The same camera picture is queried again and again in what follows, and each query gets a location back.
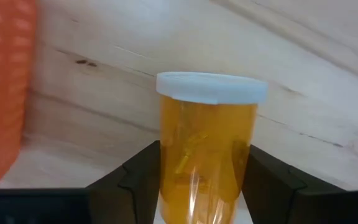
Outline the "orange plastic slotted basket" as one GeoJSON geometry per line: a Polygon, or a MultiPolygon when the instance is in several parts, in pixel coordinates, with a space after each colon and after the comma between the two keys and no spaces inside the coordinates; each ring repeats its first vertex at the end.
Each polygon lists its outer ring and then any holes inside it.
{"type": "Polygon", "coordinates": [[[21,148],[36,30],[37,0],[0,0],[0,180],[21,148]]]}

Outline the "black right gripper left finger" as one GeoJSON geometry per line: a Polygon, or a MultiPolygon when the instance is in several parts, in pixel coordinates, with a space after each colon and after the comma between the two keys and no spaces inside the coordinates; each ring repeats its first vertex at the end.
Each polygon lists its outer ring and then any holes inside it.
{"type": "Polygon", "coordinates": [[[92,224],[153,224],[160,188],[160,142],[154,141],[87,188],[92,224]]]}

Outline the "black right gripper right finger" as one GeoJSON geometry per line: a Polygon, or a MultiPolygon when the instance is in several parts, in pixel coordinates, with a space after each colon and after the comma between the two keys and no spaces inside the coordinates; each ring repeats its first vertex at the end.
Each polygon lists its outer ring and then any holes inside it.
{"type": "Polygon", "coordinates": [[[242,193],[254,224],[319,223],[329,194],[344,190],[250,147],[242,193]]]}

